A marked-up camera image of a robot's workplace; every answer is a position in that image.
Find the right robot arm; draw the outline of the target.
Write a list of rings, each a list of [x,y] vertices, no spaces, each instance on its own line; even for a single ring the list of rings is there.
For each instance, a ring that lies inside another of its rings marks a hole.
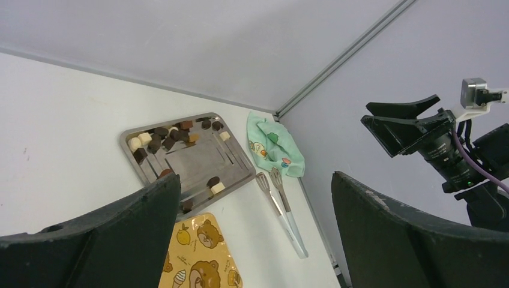
[[[361,123],[390,157],[419,153],[445,180],[442,190],[464,200],[471,224],[508,231],[508,124],[472,141],[471,118],[453,111],[420,115],[438,103],[438,95],[410,103],[366,105]]]

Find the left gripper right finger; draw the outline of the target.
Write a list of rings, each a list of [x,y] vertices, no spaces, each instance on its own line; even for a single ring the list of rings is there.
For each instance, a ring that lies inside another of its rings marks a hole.
[[[436,217],[343,172],[331,195],[354,287],[508,286],[508,233]]]

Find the silver box lid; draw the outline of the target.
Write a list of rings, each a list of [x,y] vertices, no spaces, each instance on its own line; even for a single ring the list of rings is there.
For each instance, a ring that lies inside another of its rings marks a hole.
[[[175,223],[159,287],[242,287],[218,222],[204,213]]]

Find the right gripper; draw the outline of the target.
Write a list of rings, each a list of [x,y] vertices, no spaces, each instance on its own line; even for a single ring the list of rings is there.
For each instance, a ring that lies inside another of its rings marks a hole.
[[[411,103],[369,102],[366,109],[373,116],[363,116],[361,123],[390,157],[410,155],[446,134],[456,123],[450,110],[441,110],[434,116],[415,119],[439,101],[439,96],[434,94]]]

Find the metal serving tongs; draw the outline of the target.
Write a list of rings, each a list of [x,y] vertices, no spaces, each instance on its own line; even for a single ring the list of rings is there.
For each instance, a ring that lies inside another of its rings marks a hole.
[[[271,186],[264,172],[257,173],[255,180],[261,191],[270,201],[270,204],[272,205],[277,218],[281,223],[286,235],[288,236],[289,241],[292,244],[297,256],[300,259],[306,259],[309,257],[309,253],[300,234],[299,228],[295,221],[295,217],[293,216],[292,208],[289,204],[288,197],[283,185],[282,175],[277,168],[273,167],[269,171],[269,176],[274,188],[276,189],[276,192],[274,193],[271,191]]]

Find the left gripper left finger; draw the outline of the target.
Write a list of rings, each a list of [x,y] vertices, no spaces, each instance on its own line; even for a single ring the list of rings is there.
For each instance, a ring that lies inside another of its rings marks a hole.
[[[180,177],[170,173],[38,233],[3,236],[1,286],[157,287],[180,196]]]

